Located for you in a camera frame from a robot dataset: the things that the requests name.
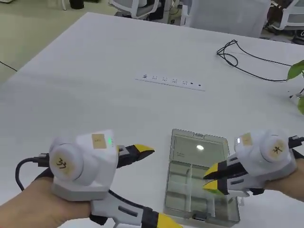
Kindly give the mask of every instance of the chair backrest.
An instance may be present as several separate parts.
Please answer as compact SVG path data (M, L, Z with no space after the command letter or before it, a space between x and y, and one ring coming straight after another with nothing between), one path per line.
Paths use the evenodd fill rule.
M109 4L135 19L143 18L161 6L159 0L109 0Z
M192 0L186 26L248 37L259 37L270 0Z
M304 29L304 0L293 0L286 9L280 23L274 23L273 27L278 30Z

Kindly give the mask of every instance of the black cable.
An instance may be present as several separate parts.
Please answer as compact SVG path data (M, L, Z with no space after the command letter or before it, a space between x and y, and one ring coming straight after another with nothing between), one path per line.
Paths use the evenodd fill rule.
M169 10L164 10L164 12L170 12L170 10L173 8L173 4L171 5L170 9Z
M4 66L6 66L6 67L8 67L8 68L10 68L10 69L12 69L12 70L14 70L14 71L16 71L16 72L17 72L17 70L16 70L16 69L14 69L14 68L10 67L9 65L7 65L7 64L5 64L5 63L3 63L3 62L1 62L1 61L0 61L0 63L1 63L1 64L3 64Z
M15 170L16 183L18 184L21 191L24 190L24 187L23 187L23 185L20 181L20 178L19 178L20 168L21 168L22 165L24 165L25 163L28 163L28 162L36 162L36 158L26 158L26 159L22 160L21 162L19 162L19 164L17 165L16 170Z
M291 65L289 65L289 64L280 63L280 62L272 61L272 60L269 60L269 59L260 58L260 57L258 57L258 56L254 56L254 55L252 55L252 54L246 52L244 49L242 49L242 48L239 46L238 42L237 42L235 39L233 39L232 41L228 42L224 47L220 48L220 49L217 51L217 55L220 56L222 59L224 59L230 66L235 67L236 69L239 69L240 71L243 71L243 72L245 72L245 73L247 73L247 74L249 74L249 75L251 75L251 76L253 76L253 77L256 77L256 78L259 78L259 79L262 79L262 80L266 80L266 81L270 81L270 82L285 82L285 81L287 81L287 79L284 79L284 80L272 80L272 79L269 79L269 78L260 77L260 76L257 76L257 75L255 75L255 74L252 74L252 73L250 73L250 72L248 72L248 71L245 71L245 70L239 68L239 67L238 67L238 59L237 59L235 56L233 56L232 54L225 53L225 50L226 50L229 46L232 46L232 45L234 45L234 44L236 44L236 45L238 46L238 48L239 48L241 51L243 51L244 53L246 53L247 55L249 55L249 56L251 56L251 57L254 57L254 58L257 58L257 59L260 59L260 60L263 60L263 61L267 61L267 62L276 63L276 64L280 64L280 65L284 65L284 66L289 66L289 67L291 67ZM226 58L226 56L232 57L232 58L236 61L236 64L233 64L232 62L230 62L230 61Z
M22 185L22 183L20 181L20 177L19 177L20 169L21 169L22 165L24 165L25 163L28 163L28 162L38 163L38 167L49 167L49 154L42 153L39 155L39 157L26 158L18 163L18 165L16 166L16 170L15 170L15 180L16 180L16 183L18 184L19 188L21 189L21 191L24 190L24 186Z
M179 11L180 11L180 9L177 9L176 13L170 13L170 15L176 15L179 13Z

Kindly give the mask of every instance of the floor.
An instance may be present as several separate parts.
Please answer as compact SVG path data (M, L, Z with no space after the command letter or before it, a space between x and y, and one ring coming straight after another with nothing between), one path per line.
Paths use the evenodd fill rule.
M73 10L66 0L67 11L57 0L0 2L0 61L20 69L86 12L114 15L117 10L107 2L85 2L84 9ZM13 74L0 64L0 84Z

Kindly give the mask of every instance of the green plant leaf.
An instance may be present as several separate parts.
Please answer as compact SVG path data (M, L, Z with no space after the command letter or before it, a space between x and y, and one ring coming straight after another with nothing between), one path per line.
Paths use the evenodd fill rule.
M304 97L301 97L298 104L299 111L304 115Z
M300 75L304 71L304 60L291 66L288 71L287 81Z

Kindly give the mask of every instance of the wrist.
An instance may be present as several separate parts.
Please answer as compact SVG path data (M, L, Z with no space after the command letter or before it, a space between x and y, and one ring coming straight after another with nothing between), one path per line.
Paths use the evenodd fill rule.
M28 204L22 194L0 207L0 227L2 228L54 228L63 222L47 208L37 208Z

